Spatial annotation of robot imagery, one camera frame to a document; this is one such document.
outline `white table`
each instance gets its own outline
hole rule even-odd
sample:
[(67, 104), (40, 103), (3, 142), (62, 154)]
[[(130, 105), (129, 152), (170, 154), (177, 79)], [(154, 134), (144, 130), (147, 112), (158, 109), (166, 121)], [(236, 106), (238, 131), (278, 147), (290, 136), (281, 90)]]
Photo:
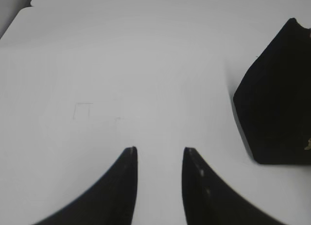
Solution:
[(230, 104), (288, 18), (310, 26), (308, 5), (115, 0), (97, 10), (23, 9), (0, 40), (0, 224), (45, 218), (135, 145), (134, 225), (186, 224), (185, 146), (272, 217), (309, 225), (311, 167), (254, 163)]

